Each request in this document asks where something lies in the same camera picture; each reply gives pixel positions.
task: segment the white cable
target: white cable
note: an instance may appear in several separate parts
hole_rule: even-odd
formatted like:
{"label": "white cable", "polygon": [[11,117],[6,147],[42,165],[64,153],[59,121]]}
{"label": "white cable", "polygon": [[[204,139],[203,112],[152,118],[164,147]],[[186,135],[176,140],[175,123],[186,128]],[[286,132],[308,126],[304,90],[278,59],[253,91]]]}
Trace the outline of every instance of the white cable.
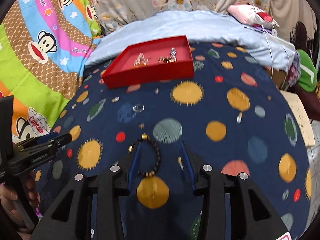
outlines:
{"label": "white cable", "polygon": [[262,30],[263,30],[263,33],[264,33],[264,36],[265,36],[265,38],[266,38],[268,47],[269,47],[269,51],[270,51],[270,55],[271,55],[271,62],[272,62],[272,69],[271,69],[271,80],[272,80],[272,77],[273,77],[273,56],[272,56],[271,48],[270,48],[269,41],[268,41],[268,38],[267,38],[267,35],[266,35],[266,30],[265,30],[264,27],[263,27],[263,22],[261,22],[260,17],[259,17],[259,15],[258,15],[257,12],[256,12],[256,9],[255,9],[253,0],[251,0],[251,2],[252,2],[252,6],[253,6],[253,11],[254,11],[254,13],[255,13],[255,19],[256,19],[256,20],[259,20],[260,25],[261,25]]}

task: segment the gold bead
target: gold bead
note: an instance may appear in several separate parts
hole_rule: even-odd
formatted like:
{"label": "gold bead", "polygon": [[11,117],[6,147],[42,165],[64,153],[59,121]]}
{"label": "gold bead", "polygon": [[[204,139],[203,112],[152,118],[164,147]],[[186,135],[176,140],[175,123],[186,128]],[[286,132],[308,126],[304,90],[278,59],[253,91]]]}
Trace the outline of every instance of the gold bead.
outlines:
{"label": "gold bead", "polygon": [[144,134],[141,135],[141,138],[143,140],[148,140],[148,135],[146,133],[144,133]]}

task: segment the white star print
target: white star print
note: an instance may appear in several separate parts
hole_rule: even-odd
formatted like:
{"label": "white star print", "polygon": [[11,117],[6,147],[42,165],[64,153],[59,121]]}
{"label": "white star print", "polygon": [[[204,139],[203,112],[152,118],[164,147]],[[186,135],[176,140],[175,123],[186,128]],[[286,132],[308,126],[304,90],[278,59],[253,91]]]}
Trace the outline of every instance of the white star print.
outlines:
{"label": "white star print", "polygon": [[30,0],[22,0],[25,4],[27,3],[27,2],[30,2]]}
{"label": "white star print", "polygon": [[76,16],[78,16],[78,12],[72,12],[72,14],[70,15],[72,19],[74,19]]}
{"label": "white star print", "polygon": [[60,59],[60,64],[61,65],[67,65],[67,61],[69,60],[69,58],[68,57],[64,57],[63,59]]}

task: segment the white sticker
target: white sticker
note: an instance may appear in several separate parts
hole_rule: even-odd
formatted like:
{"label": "white sticker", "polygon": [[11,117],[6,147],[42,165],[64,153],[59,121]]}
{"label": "white sticker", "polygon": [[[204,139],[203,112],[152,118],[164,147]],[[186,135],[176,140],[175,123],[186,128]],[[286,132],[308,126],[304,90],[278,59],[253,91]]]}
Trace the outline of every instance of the white sticker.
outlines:
{"label": "white sticker", "polygon": [[292,240],[289,232],[286,232],[283,236],[279,237],[277,240]]}

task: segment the colorful blanket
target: colorful blanket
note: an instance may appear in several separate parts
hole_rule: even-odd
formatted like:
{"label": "colorful blanket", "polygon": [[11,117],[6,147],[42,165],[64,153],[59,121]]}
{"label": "colorful blanket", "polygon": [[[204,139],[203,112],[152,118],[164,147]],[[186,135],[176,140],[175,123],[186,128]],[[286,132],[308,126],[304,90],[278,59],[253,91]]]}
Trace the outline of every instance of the colorful blanket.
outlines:
{"label": "colorful blanket", "polygon": [[0,26],[0,97],[14,95],[14,143],[49,133],[100,42],[92,0],[16,0]]}

